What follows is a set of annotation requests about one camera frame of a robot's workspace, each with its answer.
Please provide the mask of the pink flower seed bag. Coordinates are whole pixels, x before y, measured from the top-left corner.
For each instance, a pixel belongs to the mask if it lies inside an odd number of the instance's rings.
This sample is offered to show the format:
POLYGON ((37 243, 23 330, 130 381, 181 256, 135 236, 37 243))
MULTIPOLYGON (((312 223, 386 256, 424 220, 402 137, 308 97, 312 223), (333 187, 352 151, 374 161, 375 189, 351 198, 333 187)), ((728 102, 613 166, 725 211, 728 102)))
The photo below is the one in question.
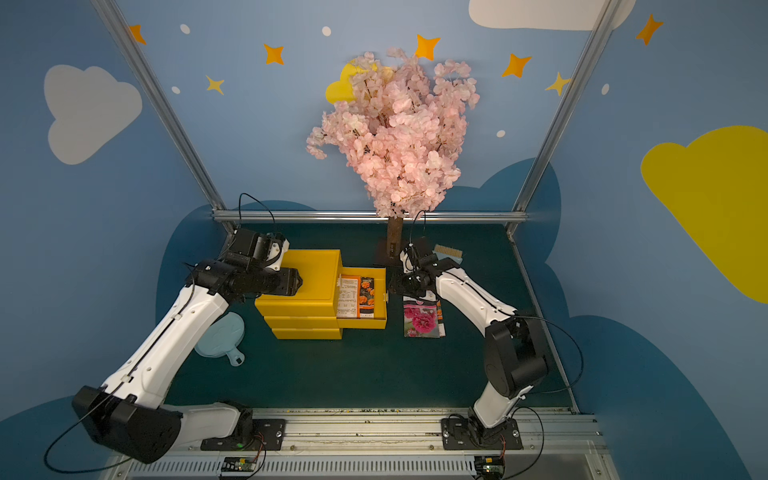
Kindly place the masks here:
POLYGON ((405 338, 436 339, 445 336, 442 305, 439 300, 403 297, 405 338))

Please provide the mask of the orange marigold seed bag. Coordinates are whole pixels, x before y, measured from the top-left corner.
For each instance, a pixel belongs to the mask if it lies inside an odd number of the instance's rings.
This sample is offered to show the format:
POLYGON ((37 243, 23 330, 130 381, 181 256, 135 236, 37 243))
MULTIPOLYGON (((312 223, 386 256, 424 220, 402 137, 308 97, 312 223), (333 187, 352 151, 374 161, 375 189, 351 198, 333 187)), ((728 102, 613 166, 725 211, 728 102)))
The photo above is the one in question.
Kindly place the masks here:
POLYGON ((375 304, 375 279, 361 277, 357 296, 358 317, 361 319, 373 318, 375 316, 375 304))
POLYGON ((444 316, 441 301, 438 300, 435 306, 435 318, 436 318, 436 332, 439 338, 446 336, 446 330, 444 325, 444 316))

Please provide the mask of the yellow plastic drawer cabinet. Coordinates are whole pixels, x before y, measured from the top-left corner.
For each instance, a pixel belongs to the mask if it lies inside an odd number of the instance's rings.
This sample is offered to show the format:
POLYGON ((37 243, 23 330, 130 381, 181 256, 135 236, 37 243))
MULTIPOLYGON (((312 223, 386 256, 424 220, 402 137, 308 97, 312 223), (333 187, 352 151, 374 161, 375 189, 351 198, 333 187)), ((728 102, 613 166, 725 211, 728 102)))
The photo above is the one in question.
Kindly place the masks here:
POLYGON ((295 268, 303 281, 294 296, 264 295, 254 304, 278 340, 341 340, 337 319, 340 250, 290 250, 283 269, 295 268))

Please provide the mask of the orange back-side seed bag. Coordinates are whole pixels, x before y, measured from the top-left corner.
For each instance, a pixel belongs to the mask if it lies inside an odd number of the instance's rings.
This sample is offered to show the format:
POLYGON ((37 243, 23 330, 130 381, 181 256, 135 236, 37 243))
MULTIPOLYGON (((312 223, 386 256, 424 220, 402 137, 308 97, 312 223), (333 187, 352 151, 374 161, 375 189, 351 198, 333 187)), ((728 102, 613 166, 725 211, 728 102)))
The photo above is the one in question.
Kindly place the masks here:
POLYGON ((359 276, 341 275, 336 314, 340 319, 360 318, 360 282, 359 276))

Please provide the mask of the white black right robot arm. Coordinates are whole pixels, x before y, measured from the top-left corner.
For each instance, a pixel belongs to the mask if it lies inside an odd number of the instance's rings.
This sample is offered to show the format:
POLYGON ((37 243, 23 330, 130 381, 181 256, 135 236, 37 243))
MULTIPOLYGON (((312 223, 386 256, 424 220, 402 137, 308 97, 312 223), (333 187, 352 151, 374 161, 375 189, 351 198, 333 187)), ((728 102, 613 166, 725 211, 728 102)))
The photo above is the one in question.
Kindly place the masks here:
POLYGON ((488 383, 471 409, 485 429, 502 425, 513 408, 549 374, 542 328, 493 297, 455 262, 445 259, 393 277, 394 291, 425 299, 430 293, 457 308, 483 335, 488 383))

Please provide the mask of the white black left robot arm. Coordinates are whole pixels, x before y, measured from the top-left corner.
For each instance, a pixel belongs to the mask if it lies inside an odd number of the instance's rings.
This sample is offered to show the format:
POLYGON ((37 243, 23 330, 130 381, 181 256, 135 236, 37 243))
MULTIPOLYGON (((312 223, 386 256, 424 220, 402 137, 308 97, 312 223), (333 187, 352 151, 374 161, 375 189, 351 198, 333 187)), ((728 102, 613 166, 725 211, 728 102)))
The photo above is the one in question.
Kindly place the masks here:
POLYGON ((161 322, 99 387, 82 387, 72 407, 95 443, 145 464, 174 447, 203 441, 250 447, 252 411, 232 403, 170 407, 164 402, 178 370, 205 332, 246 296, 294 296, 295 268, 244 268, 205 260, 190 272, 161 322))

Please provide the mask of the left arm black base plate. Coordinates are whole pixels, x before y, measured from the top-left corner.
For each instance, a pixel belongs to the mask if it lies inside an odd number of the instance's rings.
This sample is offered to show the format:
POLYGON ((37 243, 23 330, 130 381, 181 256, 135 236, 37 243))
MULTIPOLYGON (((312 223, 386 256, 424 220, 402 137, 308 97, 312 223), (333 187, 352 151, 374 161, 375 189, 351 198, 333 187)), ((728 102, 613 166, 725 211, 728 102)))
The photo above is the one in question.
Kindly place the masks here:
POLYGON ((240 423, 235 431, 223 438, 201 442, 202 451, 280 451, 286 430, 285 419, 251 419, 240 423))

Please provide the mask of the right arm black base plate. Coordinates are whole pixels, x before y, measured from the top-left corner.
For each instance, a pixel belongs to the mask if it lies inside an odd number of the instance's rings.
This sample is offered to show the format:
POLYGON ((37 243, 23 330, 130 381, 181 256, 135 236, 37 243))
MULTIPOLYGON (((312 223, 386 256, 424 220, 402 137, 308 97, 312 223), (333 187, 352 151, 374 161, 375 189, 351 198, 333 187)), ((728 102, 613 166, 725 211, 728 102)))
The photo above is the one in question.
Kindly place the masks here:
POLYGON ((440 421, 445 450, 522 450, 521 432, 515 420, 484 427, 474 417, 449 414, 440 421))

